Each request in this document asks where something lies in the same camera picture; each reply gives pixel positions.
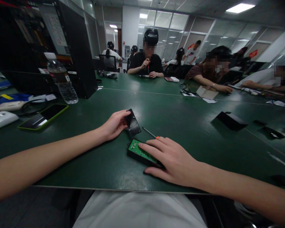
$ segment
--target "bottle cap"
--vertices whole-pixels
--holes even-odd
[[[45,55],[45,57],[46,57],[47,59],[49,59],[49,60],[50,60],[50,59],[57,59],[55,53],[52,53],[52,52],[45,52],[44,55]]]

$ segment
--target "white shirt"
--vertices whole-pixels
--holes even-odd
[[[177,64],[177,60],[170,60],[169,62],[167,62],[167,65],[169,65],[169,64]]]
[[[274,69],[265,69],[261,71],[257,71],[252,75],[249,75],[239,83],[235,84],[235,86],[241,86],[243,82],[250,80],[260,85],[271,85],[273,87],[278,87],[281,85],[281,78],[274,77]]]
[[[117,54],[117,52],[112,51],[111,49],[110,49],[110,55],[115,56],[116,61],[122,59],[122,58]],[[114,59],[113,59],[113,58],[107,59],[107,58],[105,57],[105,58],[104,58],[104,62],[105,62],[105,65],[106,65],[107,67],[116,67],[116,66],[114,66]]]
[[[95,191],[73,228],[175,228],[206,225],[183,194]]]
[[[194,59],[194,57],[197,54],[197,50],[193,50],[193,48],[189,48],[187,53],[186,53],[186,59],[185,59],[185,63],[186,65],[189,65],[190,62]]]

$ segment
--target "plastic water bottle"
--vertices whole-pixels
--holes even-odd
[[[72,86],[66,68],[63,64],[57,61],[56,55],[51,52],[45,52],[45,57],[48,59],[47,69],[52,76],[54,82],[59,88],[60,94],[67,104],[76,104],[78,97]]]

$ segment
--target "workbench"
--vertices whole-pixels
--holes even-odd
[[[284,107],[267,104],[264,98],[237,90],[232,95],[218,94],[215,98],[218,102],[208,104],[199,97],[183,96],[180,83],[123,73],[117,76],[118,79],[101,78],[102,90],[70,105],[41,131],[18,129],[27,118],[1,128],[0,158],[85,133],[101,126],[113,112],[132,109],[141,128],[173,139],[198,161],[272,184],[272,175],[285,175],[285,165],[270,156],[285,162],[285,138],[271,141],[260,132],[261,127],[253,123],[256,119],[265,121],[267,126],[282,132]],[[187,83],[193,92],[199,87],[193,81]],[[14,92],[7,89],[0,94]],[[214,120],[221,111],[230,111],[249,125],[238,132],[231,131]],[[152,139],[143,129],[136,138],[143,142]],[[124,131],[116,139],[62,165],[35,185],[206,194],[144,174],[146,166],[127,156],[129,142],[128,133]]]

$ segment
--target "brown shirt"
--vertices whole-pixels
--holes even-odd
[[[216,82],[216,72],[209,71],[204,69],[203,63],[196,64],[191,70],[187,73],[185,80],[193,79],[196,75],[202,75],[204,78]]]

